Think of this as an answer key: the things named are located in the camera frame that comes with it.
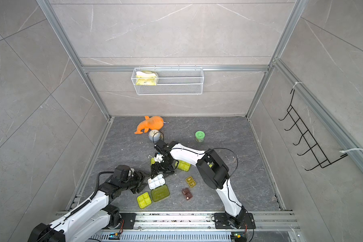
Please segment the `orange whale toy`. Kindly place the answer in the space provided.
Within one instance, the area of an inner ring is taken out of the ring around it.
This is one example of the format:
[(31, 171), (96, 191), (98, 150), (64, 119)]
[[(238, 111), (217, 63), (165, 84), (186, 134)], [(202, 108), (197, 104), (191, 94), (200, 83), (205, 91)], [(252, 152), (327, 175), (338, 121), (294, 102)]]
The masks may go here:
[(159, 116), (145, 116), (145, 120), (142, 121), (138, 126), (134, 134), (140, 135), (143, 133), (148, 133), (150, 130), (161, 130), (164, 126), (165, 121)]

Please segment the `dark red small pillbox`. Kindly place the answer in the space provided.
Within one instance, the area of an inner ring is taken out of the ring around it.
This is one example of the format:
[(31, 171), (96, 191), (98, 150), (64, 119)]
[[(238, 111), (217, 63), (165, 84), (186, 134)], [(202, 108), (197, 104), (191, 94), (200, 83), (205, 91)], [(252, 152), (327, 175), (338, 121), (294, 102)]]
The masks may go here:
[(185, 196), (186, 200), (190, 200), (193, 197), (193, 195), (192, 195), (192, 193), (191, 193), (191, 191), (190, 191), (189, 188), (183, 188), (182, 189), (182, 193)]

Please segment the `green lid six-cell pillbox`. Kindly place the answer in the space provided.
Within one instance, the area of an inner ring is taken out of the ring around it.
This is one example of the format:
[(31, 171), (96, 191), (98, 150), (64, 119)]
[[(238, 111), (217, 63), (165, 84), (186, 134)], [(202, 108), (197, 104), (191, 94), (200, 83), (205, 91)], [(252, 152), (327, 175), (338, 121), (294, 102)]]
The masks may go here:
[(177, 168), (182, 171), (188, 172), (191, 168), (191, 165), (185, 161), (179, 160), (177, 163)]

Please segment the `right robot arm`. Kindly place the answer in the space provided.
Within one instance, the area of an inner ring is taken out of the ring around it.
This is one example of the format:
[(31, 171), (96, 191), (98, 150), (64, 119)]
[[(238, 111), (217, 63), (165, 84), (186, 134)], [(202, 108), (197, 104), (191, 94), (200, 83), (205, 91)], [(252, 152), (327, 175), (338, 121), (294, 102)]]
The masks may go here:
[(166, 143), (161, 136), (161, 131), (150, 136), (157, 151), (154, 163), (151, 165), (151, 178), (159, 174), (164, 177), (174, 174), (177, 167), (175, 163), (180, 161), (196, 167), (204, 183), (217, 192), (224, 204), (227, 224), (235, 229), (245, 226), (245, 219), (250, 218), (250, 214), (237, 199), (230, 182), (232, 175), (229, 174), (228, 166), (217, 154), (217, 148), (206, 151), (195, 150), (176, 141)]

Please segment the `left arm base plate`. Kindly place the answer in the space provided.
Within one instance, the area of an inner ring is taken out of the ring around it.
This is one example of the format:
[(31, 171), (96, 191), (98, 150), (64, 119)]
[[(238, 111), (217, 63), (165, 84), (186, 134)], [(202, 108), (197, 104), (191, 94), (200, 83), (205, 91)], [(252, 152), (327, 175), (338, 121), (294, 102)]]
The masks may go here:
[(124, 221), (123, 230), (133, 229), (136, 221), (137, 213), (120, 213), (121, 220)]

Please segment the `small yellow clear pillbox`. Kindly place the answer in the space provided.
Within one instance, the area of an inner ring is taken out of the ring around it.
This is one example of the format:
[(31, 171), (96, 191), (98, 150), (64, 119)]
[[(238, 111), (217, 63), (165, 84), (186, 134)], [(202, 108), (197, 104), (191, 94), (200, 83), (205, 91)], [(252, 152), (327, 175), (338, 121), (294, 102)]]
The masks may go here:
[(196, 182), (192, 176), (187, 177), (186, 182), (187, 182), (188, 186), (191, 188), (193, 188), (196, 185)]

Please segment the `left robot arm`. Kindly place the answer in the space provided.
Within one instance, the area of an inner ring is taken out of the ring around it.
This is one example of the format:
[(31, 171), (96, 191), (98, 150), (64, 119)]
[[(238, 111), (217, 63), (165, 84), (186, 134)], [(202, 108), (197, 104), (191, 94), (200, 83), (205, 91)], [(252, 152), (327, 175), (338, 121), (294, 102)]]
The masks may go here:
[(40, 223), (31, 232), (29, 242), (84, 242), (105, 227), (122, 225), (120, 209), (112, 201), (123, 191), (142, 191), (146, 173), (119, 165), (96, 177), (94, 192), (73, 210), (49, 224)]

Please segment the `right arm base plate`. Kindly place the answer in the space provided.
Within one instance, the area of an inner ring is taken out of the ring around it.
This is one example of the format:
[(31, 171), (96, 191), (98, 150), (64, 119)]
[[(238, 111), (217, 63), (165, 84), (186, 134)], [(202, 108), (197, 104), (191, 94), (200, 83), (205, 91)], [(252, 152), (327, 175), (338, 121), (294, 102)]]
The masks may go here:
[(238, 216), (233, 217), (229, 214), (214, 213), (212, 221), (215, 223), (216, 229), (255, 229), (255, 220), (252, 213), (240, 213)]

